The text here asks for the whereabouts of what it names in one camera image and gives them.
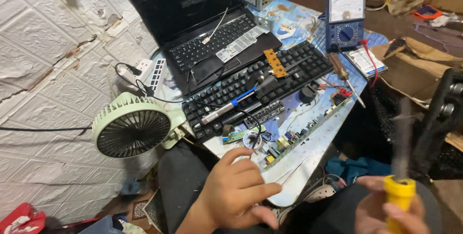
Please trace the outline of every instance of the laptop keyboard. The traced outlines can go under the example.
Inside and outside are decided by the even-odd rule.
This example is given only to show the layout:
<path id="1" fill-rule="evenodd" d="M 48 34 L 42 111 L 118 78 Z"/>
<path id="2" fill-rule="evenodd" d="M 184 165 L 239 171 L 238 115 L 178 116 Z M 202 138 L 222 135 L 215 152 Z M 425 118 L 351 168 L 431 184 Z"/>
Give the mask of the laptop keyboard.
<path id="1" fill-rule="evenodd" d="M 211 40 L 205 45 L 202 41 L 208 37 L 212 31 L 171 49 L 170 53 L 176 60 L 180 72 L 185 73 L 189 71 L 191 65 L 212 54 L 216 54 L 254 26 L 256 26 L 256 24 L 249 17 L 244 15 L 228 24 L 220 26 L 217 31 L 215 31 Z"/>

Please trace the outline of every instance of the table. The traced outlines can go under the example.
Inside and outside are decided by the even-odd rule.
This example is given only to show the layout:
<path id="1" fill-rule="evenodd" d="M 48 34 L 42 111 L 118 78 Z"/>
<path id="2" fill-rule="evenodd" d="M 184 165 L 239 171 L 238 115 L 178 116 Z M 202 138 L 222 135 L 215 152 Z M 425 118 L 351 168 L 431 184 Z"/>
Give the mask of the table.
<path id="1" fill-rule="evenodd" d="M 304 40 L 308 40 L 322 53 L 326 52 L 325 23 L 317 20 L 317 17 L 321 14 L 320 12 L 294 4 L 287 0 L 274 0 L 261 12 L 252 10 L 252 13 L 274 21 L 273 33 L 283 43 L 282 49 L 291 48 Z M 280 35 L 278 30 L 282 27 L 281 25 L 289 26 L 290 32 L 285 35 Z M 388 42 L 385 36 L 368 30 L 365 30 L 365 38 L 369 39 L 368 47 Z M 154 56 L 153 59 L 157 60 L 160 58 L 163 58 L 162 54 Z M 346 70 L 350 73 L 352 85 L 360 94 L 367 84 L 366 79 L 364 79 L 360 72 L 358 72 L 342 55 L 339 55 L 339 58 L 345 65 Z M 344 84 L 334 73 L 329 73 L 324 76 L 324 79 L 336 85 Z M 319 79 L 317 82 L 326 83 L 322 79 Z M 180 99 L 179 97 L 182 97 L 177 93 L 178 91 L 179 90 L 176 90 L 175 82 L 172 79 L 170 71 L 167 71 L 159 97 L 166 100 L 178 100 Z M 301 105 L 297 96 L 298 92 L 282 99 L 281 102 L 287 109 L 287 112 L 283 112 L 263 124 L 267 131 L 272 134 L 271 140 L 276 140 L 287 131 L 300 132 L 301 129 L 307 126 L 309 121 L 323 115 L 326 110 L 331 108 L 333 103 L 330 99 L 330 95 L 335 91 L 335 88 L 319 90 L 316 104 L 310 106 Z M 276 206 L 287 207 L 291 206 L 296 201 L 298 195 L 315 171 L 322 156 L 327 151 L 354 104 L 355 97 L 352 96 L 343 107 L 339 108 L 334 116 L 330 117 L 323 125 L 310 134 L 309 140 L 304 141 L 294 148 L 268 171 L 263 170 L 261 167 L 262 177 L 265 182 L 277 182 L 283 186 L 281 193 L 269 198 L 270 202 Z M 181 104 L 166 103 L 164 107 L 166 110 L 170 110 L 172 108 L 181 108 Z M 184 127 L 194 135 L 188 123 L 186 123 Z M 235 129 L 239 132 L 246 130 L 246 127 L 240 125 Z M 204 146 L 220 158 L 229 150 L 238 147 L 239 142 L 223 145 L 221 137 L 215 137 L 205 142 Z M 257 164 L 259 164 L 259 160 L 262 158 L 262 155 L 252 155 L 252 161 Z"/>

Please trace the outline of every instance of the desk fan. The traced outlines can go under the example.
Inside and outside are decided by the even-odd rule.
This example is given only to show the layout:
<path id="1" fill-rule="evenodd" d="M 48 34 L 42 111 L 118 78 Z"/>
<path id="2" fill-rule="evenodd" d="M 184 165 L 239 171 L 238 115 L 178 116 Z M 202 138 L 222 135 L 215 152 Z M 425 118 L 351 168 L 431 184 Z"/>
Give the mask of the desk fan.
<path id="1" fill-rule="evenodd" d="M 161 145 L 174 146 L 186 121 L 181 109 L 166 112 L 152 98 L 120 94 L 98 113 L 92 124 L 96 149 L 111 158 L 128 158 Z"/>

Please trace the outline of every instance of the black laptop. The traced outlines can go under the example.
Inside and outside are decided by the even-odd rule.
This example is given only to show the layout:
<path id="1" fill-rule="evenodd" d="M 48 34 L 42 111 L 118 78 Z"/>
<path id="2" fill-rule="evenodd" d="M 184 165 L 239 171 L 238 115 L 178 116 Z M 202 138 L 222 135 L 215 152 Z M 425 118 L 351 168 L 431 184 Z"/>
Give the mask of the black laptop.
<path id="1" fill-rule="evenodd" d="M 131 0 L 146 27 L 157 41 L 172 71 L 177 87 L 188 95 L 217 79 L 217 67 L 223 63 L 215 54 L 256 26 L 244 0 Z M 220 20 L 222 23 L 206 44 Z M 264 33 L 258 41 L 229 60 L 221 77 L 226 77 L 251 64 L 264 50 L 278 49 L 281 42 Z M 215 73 L 197 79 L 193 70 L 213 67 Z"/>

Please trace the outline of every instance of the mechanical keyboard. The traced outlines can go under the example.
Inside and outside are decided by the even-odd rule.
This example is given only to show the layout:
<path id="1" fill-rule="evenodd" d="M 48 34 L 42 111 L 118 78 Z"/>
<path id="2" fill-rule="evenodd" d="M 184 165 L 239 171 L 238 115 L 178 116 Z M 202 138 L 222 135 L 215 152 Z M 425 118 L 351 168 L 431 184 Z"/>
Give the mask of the mechanical keyboard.
<path id="1" fill-rule="evenodd" d="M 211 107 L 207 104 L 223 106 L 229 103 L 235 97 L 246 92 L 244 85 L 252 74 L 270 71 L 272 68 L 267 59 L 257 60 L 257 62 L 251 64 L 247 69 L 223 79 L 214 86 L 205 89 L 200 94 L 182 103 L 183 112 L 201 143 L 206 142 L 212 137 L 221 135 L 223 125 L 233 124 L 237 126 L 242 124 L 246 116 L 236 111 L 236 109 L 241 109 L 251 114 L 255 113 L 333 70 L 333 65 L 330 61 L 308 41 L 304 41 L 287 51 L 278 51 L 276 56 L 284 67 L 295 64 L 300 60 L 306 60 L 292 67 L 288 71 L 288 76 L 278 78 L 279 86 L 262 98 L 257 99 L 255 95 L 248 97 L 233 110 L 225 113 L 210 124 L 201 124 L 201 118 L 218 109 L 218 107 Z"/>
<path id="2" fill-rule="evenodd" d="M 190 64 L 195 64 L 212 54 L 216 54 L 255 26 L 256 24 L 249 17 L 243 15 L 234 21 L 220 26 L 208 43 L 203 44 L 202 41 L 208 37 L 212 31 L 171 49 L 170 52 L 174 56 L 180 72 L 185 73 L 189 71 Z"/>

